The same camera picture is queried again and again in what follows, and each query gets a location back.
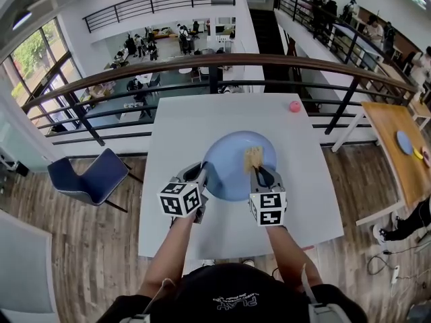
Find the black pendant lamp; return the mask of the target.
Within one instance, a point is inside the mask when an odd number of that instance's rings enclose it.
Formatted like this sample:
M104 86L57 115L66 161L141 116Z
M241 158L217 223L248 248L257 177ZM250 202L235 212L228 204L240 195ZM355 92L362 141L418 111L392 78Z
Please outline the black pendant lamp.
M12 30L17 30L21 25L26 23L32 16L32 12L28 9L23 9L20 11L13 21Z

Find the large window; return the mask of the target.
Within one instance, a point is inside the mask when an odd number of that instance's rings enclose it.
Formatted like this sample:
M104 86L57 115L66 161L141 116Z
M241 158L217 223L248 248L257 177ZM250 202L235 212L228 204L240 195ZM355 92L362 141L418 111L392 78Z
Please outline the large window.
M57 18L33 32L0 64L7 89L22 107L30 101L81 79ZM81 126L71 102L83 92L47 100L24 112L43 135L73 131Z

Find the person's black shirt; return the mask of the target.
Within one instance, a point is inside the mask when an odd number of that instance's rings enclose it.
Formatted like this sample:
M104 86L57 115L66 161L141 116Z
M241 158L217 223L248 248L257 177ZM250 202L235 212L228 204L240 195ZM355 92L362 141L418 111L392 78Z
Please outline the person's black shirt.
M310 323L310 300L257 268L205 266L158 299L122 295L97 323Z

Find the black railing with wooden handrail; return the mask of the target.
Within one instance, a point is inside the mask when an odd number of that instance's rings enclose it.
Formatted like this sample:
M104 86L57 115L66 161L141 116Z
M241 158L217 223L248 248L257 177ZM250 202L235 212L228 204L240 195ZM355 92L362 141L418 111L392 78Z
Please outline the black railing with wooden handrail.
M345 131L355 118L355 114L348 113L347 107L360 107L359 102L354 101L354 94L364 94L372 98L381 98L383 101L394 105L408 105L413 99L414 88L397 79L390 78L387 74L379 75L371 71L355 69L347 65L322 61L304 57L264 55L264 54L212 54L197 55L185 59L173 59L171 61L154 62L148 65L126 66L121 69L99 73L79 81L67 84L47 95L30 100L22 106L24 112L55 98L71 95L79 89L88 89L103 83L117 79L126 79L132 75L147 75L175 69L194 69L203 65L209 69L209 78L206 81L190 82L172 85L156 85L141 88L117 95L91 98L83 102L74 102L69 106L59 109L59 112L74 111L75 117L67 119L68 123L79 122L81 129L73 131L62 131L60 133L49 133L53 145L71 145L78 143L97 142L103 146L106 141L119 139L149 138L152 132L143 127L152 125L155 121L157 104L144 104L131 108L115 108L106 112L97 112L86 116L85 106L93 106L97 103L110 102L129 96L146 97L152 93L171 92L175 90L186 90L194 88L208 88L211 94L226 92L229 87L241 87L253 90L255 87L264 88L311 88L332 89L341 92L344 97L338 100L322 98L301 98L300 103L306 111L314 129L319 131L321 144L329 145L333 142L330 134L334 130ZM323 73L335 73L351 77L349 85L331 85L324 83L309 83L302 81L288 81L278 79L227 79L219 80L216 70L222 66L227 67L282 67L284 69L305 69Z

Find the wooden table with white legs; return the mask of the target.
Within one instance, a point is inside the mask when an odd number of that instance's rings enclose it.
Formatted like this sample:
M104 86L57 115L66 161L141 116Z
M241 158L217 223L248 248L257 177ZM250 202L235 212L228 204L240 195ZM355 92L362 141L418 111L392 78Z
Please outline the wooden table with white legs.
M431 151L431 144L427 142L405 106L396 106L376 102L362 102L359 112L332 146L332 152L347 141L360 120L366 118L382 147L386 159L391 167L397 185L399 200L380 211L356 221L356 225L371 223L393 211L403 207L412 209L416 203L431 194L431 168L415 155L407 155L397 144L396 132L404 132L411 141L413 148L418 151L423 147Z

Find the person's left forearm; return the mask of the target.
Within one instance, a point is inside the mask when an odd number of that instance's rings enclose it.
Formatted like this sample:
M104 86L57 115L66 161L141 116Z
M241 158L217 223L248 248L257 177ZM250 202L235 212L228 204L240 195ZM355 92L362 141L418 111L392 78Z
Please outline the person's left forearm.
M177 285L182 279L194 220L195 214L175 219L145 272L138 295L154 298L164 280Z

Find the person's right forearm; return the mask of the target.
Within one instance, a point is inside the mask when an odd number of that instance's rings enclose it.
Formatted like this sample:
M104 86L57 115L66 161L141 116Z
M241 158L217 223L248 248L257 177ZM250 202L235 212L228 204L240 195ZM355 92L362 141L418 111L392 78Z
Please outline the person's right forearm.
M294 241L285 227L269 226L265 229L279 273L286 285L295 288L299 292L304 291L301 278L302 271L305 271L308 284L311 287L323 284L316 266Z

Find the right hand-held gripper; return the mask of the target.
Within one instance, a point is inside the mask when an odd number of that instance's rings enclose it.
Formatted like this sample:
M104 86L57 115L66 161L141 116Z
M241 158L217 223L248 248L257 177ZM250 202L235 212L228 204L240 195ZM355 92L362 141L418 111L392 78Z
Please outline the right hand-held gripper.
M249 206L258 226L281 226L287 209L285 192L267 192L279 188L284 190L281 176L267 167L253 168L250 172L251 192Z

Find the small wooden table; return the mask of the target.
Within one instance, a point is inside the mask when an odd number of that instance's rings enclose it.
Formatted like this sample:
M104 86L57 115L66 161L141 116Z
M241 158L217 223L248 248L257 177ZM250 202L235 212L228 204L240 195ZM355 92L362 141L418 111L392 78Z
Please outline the small wooden table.
M427 105L415 100L412 100L409 103L409 108L413 114L413 121L418 124L419 130L422 131L424 127L431 121L431 111Z

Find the beige scrubbing sponge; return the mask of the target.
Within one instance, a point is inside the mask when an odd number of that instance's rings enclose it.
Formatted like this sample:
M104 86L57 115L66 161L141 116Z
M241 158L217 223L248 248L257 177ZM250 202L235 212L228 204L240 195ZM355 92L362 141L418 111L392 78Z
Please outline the beige scrubbing sponge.
M244 173L250 174L253 170L258 170L263 165L263 147L253 146L245 150L244 153Z

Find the blue chair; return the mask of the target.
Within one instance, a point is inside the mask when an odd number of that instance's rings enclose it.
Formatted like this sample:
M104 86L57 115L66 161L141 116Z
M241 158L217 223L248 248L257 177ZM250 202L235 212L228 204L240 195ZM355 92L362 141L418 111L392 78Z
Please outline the blue chair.
M67 158L50 164L48 174L60 193L95 207L106 203L124 213L127 210L110 202L109 197L126 177L143 183L111 149L105 149L83 174L77 174Z

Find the white square table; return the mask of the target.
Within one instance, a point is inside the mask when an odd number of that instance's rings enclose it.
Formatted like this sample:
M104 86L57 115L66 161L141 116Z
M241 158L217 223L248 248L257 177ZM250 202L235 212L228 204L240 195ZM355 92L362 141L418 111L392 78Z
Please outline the white square table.
M302 247L343 236L335 190L323 152L304 108L291 112L296 94L210 94L161 98L150 138L141 198L138 255L153 257L171 218L157 193L183 168L201 162L220 138L253 131L275 148L276 171L287 191L284 225ZM271 254L247 200L208 197L201 224L193 224L188 259L245 258Z

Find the group of people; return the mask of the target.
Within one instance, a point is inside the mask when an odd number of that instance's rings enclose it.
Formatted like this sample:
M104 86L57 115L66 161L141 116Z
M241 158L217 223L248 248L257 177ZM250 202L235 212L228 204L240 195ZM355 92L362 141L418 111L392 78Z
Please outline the group of people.
M199 54L207 46L202 23L194 20L144 26L106 40L116 61L130 64Z

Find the big blue plate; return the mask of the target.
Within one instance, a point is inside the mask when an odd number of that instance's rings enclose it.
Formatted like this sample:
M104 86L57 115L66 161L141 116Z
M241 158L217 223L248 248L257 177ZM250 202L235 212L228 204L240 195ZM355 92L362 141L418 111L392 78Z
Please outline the big blue plate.
M277 156L271 142L252 131L236 131L217 140L203 162L209 166L206 189L225 201L244 201L251 193L250 174L245 170L245 153L251 147L263 148L263 164L276 169Z
M395 138L400 150L406 155L413 154L413 145L407 134L404 131L397 131Z

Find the dark staircase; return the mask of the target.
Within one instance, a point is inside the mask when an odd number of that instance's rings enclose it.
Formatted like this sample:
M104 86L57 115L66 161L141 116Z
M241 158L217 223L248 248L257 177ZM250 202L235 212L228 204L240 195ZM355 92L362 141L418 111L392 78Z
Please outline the dark staircase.
M264 55L285 55L279 27L273 11L250 10L259 53ZM263 65L265 80L289 81L288 68L281 65Z

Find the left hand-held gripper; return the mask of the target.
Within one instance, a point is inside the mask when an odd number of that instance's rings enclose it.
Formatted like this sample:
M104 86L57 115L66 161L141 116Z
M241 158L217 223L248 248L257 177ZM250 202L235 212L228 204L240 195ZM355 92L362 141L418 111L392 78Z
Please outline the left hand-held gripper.
M176 177L181 182L169 182L158 193L158 202L165 215L172 218L195 216L195 223L201 223L207 197L202 194L207 186L209 164L197 162L181 170ZM191 183L198 178L198 184Z

